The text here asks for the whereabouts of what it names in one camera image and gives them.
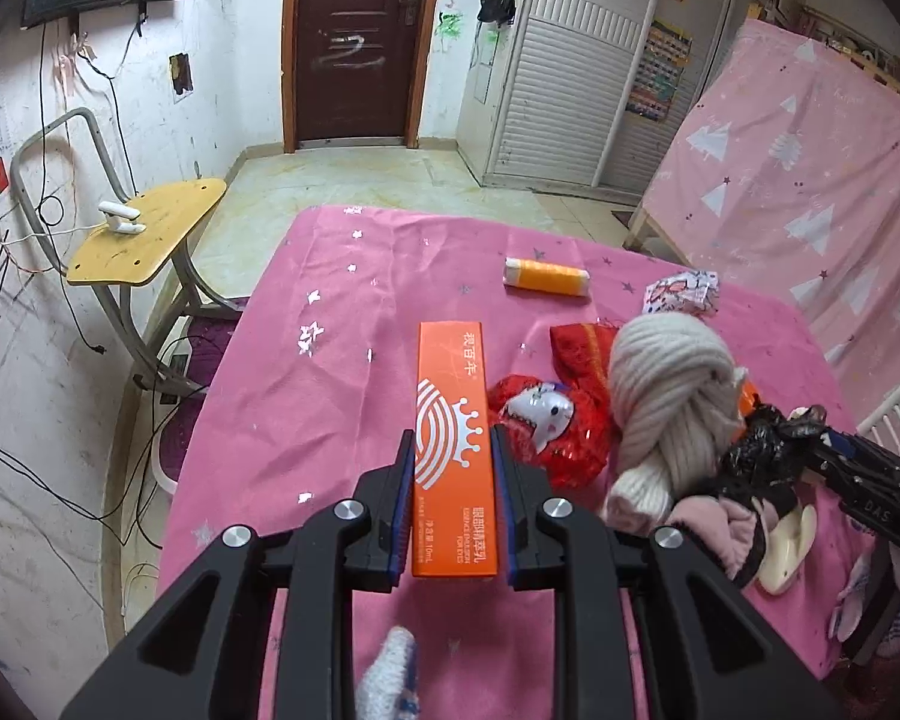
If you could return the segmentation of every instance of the orange product box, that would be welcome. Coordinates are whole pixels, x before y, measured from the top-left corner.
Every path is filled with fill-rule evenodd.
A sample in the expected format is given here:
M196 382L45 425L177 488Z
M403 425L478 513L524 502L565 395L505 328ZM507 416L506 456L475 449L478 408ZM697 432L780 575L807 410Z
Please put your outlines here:
M421 322L413 576L496 573L493 458L480 322Z

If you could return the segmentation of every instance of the pink bedsheet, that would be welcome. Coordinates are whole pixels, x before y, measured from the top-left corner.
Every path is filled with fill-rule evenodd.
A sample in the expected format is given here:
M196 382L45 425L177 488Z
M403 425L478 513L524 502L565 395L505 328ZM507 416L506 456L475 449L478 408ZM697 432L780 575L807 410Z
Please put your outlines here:
M505 292L505 255L589 269L592 302ZM362 471L394 459L401 431L415 421L420 322L479 319L487 384L511 372L552 378L551 325L625 322L639 313L643 287L675 270L643 255L472 218L304 211L250 298L197 420L170 510L161 586L228 525L259 533L299 526L350 495ZM312 322L324 332L310 357L300 354L298 339ZM793 309L730 285L712 325L770 402L784 410L820 402L835 427L852 427ZM600 480L600 490L606 483ZM821 675L836 656L826 621L861 538L829 494L817 503L820 534L797 584L779 599L749 597ZM408 570L393 594L354 598L355 672L362 674L399 623L418 638L426 717L544 720L552 700L552 607L551 594L514 593L502 579L418 581Z
M643 199L697 268L799 307L862 422L900 384L900 96L747 20Z

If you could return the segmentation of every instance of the yellow chair seat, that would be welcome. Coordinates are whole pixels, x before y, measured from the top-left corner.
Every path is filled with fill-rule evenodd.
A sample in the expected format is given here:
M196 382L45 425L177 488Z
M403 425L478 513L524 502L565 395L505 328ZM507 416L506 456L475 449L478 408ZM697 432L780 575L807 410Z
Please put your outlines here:
M137 223L146 230L122 235L106 224L92 230L70 260L67 281L74 286L148 284L225 191L226 181L199 178L138 194L127 206L140 211Z

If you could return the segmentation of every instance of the wall outlet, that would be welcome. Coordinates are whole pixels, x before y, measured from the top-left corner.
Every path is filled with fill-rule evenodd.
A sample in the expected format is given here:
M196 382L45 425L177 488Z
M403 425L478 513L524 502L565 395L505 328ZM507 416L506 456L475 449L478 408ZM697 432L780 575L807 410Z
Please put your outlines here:
M189 55L176 53L170 57L170 83L173 84L174 103L178 103L193 93L194 79L190 75Z

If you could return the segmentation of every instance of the yarn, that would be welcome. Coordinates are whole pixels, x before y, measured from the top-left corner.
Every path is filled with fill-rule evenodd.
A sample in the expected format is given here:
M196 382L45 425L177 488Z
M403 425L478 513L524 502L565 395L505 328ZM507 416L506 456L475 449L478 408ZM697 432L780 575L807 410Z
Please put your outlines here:
M608 525L645 535L675 497L716 474L742 427L745 375L720 336L688 314L644 314L620 329L607 376L623 431L620 475L602 509Z

